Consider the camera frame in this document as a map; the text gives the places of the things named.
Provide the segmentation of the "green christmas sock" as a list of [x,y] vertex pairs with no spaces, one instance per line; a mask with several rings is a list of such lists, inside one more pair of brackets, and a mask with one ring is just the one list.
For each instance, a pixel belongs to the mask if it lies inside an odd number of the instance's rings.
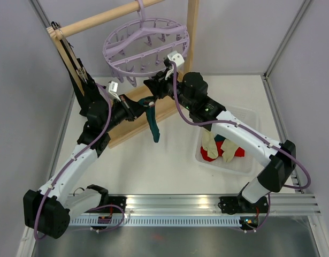
[[156,99],[153,96],[145,97],[138,100],[138,104],[146,108],[146,119],[151,130],[153,141],[158,143],[160,139],[160,131],[156,121]]

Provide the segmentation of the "purple round clip hanger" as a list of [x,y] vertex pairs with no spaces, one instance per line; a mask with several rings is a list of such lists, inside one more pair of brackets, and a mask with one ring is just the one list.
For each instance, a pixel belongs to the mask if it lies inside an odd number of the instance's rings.
[[185,58],[189,49],[189,33],[185,25],[167,18],[146,17],[143,1],[138,19],[117,27],[106,38],[103,56],[111,75],[133,87],[137,78],[151,77],[165,69],[164,59],[171,52]]

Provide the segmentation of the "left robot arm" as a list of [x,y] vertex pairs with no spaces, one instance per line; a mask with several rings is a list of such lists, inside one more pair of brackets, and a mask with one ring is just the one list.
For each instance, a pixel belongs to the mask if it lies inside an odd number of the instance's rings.
[[146,107],[121,95],[92,102],[87,109],[87,121],[77,140],[77,145],[61,169],[37,191],[28,190],[23,197],[25,225],[57,239],[67,230],[70,221],[95,209],[105,212],[109,208],[107,189],[90,185],[77,196],[70,196],[84,172],[100,157],[107,147],[109,131],[122,121],[134,121]]

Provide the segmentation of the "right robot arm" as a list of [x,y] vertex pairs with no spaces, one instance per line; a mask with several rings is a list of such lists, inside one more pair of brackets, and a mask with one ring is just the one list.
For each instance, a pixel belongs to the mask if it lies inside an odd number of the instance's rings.
[[178,108],[189,111],[191,125],[219,134],[249,152],[263,170],[247,183],[236,196],[234,212],[250,212],[260,199],[271,192],[280,192],[296,167],[296,147],[286,140],[272,140],[237,119],[222,104],[208,96],[208,84],[198,72],[188,72],[181,82],[176,75],[168,78],[163,72],[144,81],[156,99],[170,97]]

